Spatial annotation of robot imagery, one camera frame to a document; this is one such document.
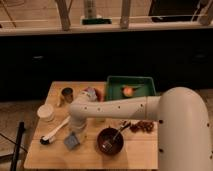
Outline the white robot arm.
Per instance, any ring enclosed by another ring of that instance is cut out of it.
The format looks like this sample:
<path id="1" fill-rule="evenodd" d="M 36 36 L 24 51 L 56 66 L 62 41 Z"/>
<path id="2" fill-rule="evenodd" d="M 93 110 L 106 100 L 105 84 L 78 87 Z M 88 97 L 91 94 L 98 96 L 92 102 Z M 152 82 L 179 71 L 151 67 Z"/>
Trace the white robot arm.
<path id="1" fill-rule="evenodd" d="M 75 132 L 82 132 L 89 118 L 154 120 L 158 123 L 158 171 L 213 171 L 208 109 L 189 88 L 104 102 L 84 90 L 70 104 L 69 113 Z"/>

